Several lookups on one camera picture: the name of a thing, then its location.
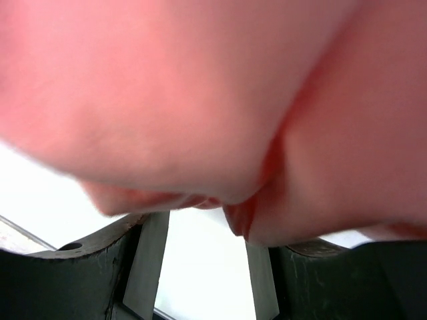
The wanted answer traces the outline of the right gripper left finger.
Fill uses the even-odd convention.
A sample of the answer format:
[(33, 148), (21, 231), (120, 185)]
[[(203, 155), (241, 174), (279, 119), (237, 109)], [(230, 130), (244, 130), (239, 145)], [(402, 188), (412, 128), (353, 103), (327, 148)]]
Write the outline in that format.
[(155, 298), (169, 212), (128, 215), (56, 251), (1, 250), (2, 319), (167, 319)]

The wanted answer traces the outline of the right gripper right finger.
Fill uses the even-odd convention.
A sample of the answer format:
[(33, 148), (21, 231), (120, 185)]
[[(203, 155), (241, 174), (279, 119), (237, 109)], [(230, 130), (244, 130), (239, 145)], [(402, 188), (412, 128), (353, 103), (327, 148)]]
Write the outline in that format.
[(256, 319), (425, 319), (426, 242), (247, 245)]

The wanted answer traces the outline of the pink polo shirt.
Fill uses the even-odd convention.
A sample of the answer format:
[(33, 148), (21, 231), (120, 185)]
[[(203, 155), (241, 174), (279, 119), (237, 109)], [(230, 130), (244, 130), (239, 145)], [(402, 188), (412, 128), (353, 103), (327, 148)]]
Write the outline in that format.
[(425, 1), (2, 1), (1, 138), (106, 215), (426, 238)]

